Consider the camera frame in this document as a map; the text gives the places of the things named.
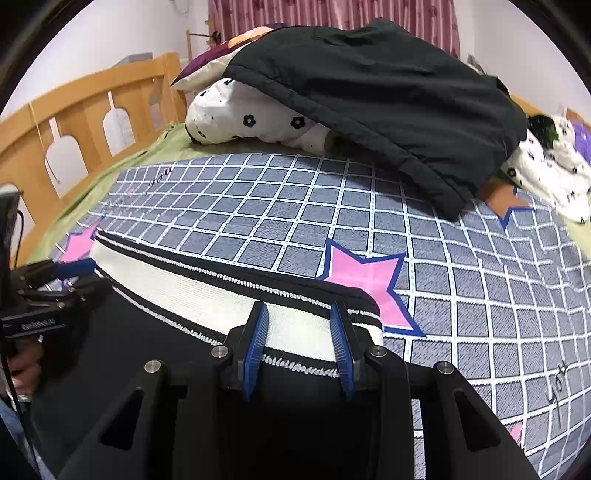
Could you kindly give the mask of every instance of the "bed sheet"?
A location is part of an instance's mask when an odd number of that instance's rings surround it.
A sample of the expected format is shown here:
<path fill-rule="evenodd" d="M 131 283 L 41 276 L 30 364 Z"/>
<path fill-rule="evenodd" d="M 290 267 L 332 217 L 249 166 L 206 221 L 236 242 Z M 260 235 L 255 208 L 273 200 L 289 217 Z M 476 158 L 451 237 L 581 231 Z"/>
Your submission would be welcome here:
<path fill-rule="evenodd" d="M 449 222 L 372 165 L 214 155 L 121 171 L 51 257 L 84 256 L 102 228 L 189 256 L 362 287 L 379 304 L 385 345 L 406 361 L 452 361 L 538 473 L 554 479 L 591 433 L 591 262 L 552 208 L 517 195 L 531 207 L 500 218 L 473 200 Z"/>
<path fill-rule="evenodd" d="M 141 150 L 109 167 L 80 196 L 58 216 L 52 227 L 45 232 L 27 262 L 47 258 L 47 255 L 68 231 L 76 225 L 93 205 L 103 198 L 117 179 L 119 172 L 133 166 L 151 165 L 185 158 L 240 152 L 274 152 L 298 154 L 299 150 L 281 144 L 267 144 L 257 138 L 243 138 L 219 145 L 197 145 L 191 141 L 184 124 L 169 124 L 158 140 L 149 148 Z"/>

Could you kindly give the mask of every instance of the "wooden bed headboard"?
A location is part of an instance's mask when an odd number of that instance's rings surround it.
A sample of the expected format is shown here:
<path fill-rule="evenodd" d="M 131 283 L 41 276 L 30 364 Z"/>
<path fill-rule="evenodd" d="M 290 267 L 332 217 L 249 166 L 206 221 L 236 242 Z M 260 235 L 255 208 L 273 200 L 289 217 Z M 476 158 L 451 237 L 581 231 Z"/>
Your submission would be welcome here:
<path fill-rule="evenodd" d="M 24 192 L 23 200 L 35 222 L 22 240 L 21 264 L 57 215 L 101 172 L 158 138 L 162 130 L 153 127 L 151 99 L 158 99 L 164 125 L 184 121 L 185 98 L 169 88 L 179 72 L 176 53 L 102 70 L 59 86 L 0 122 L 0 184 L 13 184 Z M 111 155 L 103 127 L 111 110 L 109 92 L 113 105 L 127 111 L 135 137 L 133 145 L 116 155 Z M 47 148 L 54 141 L 52 118 L 61 137 L 76 139 L 88 171 L 62 198 L 46 166 Z"/>

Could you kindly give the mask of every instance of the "purple cloth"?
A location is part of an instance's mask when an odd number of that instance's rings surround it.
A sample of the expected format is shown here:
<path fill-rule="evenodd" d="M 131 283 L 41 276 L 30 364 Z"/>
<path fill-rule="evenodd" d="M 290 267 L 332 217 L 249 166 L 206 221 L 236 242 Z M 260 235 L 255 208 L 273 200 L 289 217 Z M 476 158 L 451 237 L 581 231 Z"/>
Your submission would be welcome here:
<path fill-rule="evenodd" d="M 582 157 L 591 164 L 591 134 L 581 122 L 571 122 L 574 128 L 574 147 Z"/>

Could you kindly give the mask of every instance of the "pink star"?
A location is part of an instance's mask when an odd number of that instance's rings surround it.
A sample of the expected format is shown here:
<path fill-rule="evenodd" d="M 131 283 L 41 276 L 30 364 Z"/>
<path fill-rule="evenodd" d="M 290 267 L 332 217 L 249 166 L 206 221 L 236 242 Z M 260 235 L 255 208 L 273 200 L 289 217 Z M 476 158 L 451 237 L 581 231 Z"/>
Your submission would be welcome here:
<path fill-rule="evenodd" d="M 66 250 L 59 258 L 60 262 L 74 262 L 84 257 L 95 241 L 95 230 L 99 226 L 100 220 L 90 225 L 82 233 L 70 233 Z"/>
<path fill-rule="evenodd" d="M 387 331 L 424 336 L 394 291 L 404 254 L 366 259 L 327 239 L 324 258 L 320 280 L 357 287 L 370 295 L 378 304 Z"/>

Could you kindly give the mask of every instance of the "black cable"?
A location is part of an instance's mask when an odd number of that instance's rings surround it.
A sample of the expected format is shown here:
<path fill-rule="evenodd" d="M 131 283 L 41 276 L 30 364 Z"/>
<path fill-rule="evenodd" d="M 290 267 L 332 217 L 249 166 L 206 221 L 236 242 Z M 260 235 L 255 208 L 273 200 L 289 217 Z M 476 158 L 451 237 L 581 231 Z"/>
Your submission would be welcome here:
<path fill-rule="evenodd" d="M 18 264 L 18 253 L 21 250 L 22 234 L 25 231 L 25 216 L 20 210 L 17 210 L 17 214 L 21 218 L 21 234 L 18 237 L 17 253 L 14 255 L 14 268 L 16 268 Z"/>

